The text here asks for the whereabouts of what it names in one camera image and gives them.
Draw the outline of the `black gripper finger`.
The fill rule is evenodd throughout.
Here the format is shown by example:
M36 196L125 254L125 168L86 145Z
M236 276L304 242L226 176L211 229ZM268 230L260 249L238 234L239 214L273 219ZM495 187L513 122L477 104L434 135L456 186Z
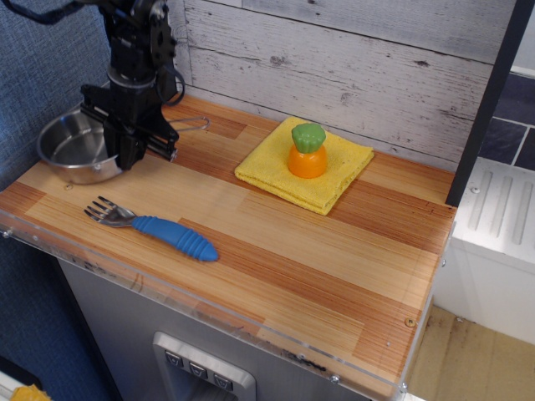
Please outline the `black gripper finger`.
M135 163L142 160L147 150L146 138L122 135L119 141L119 167L130 170Z
M114 120L106 120L104 122L104 143L108 157L120 157L120 143L124 133L124 126Z

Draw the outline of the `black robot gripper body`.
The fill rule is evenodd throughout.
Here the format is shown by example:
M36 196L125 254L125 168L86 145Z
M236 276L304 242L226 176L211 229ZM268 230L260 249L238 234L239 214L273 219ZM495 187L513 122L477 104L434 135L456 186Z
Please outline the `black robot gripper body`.
M114 120L124 126L123 135L146 138L147 150L165 160L176 157L179 135L162 114L162 107L180 102L180 73L172 66L158 69L153 78L135 82L108 69L110 84L97 87L84 84L81 110L88 116L104 122Z

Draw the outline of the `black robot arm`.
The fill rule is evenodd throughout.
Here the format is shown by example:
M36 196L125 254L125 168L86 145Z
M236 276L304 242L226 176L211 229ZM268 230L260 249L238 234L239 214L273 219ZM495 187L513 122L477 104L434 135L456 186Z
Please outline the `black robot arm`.
M129 170L147 150L171 159L161 108L183 98L163 1L1 4L1 172L36 158L40 126L69 106L104 114L106 146Z

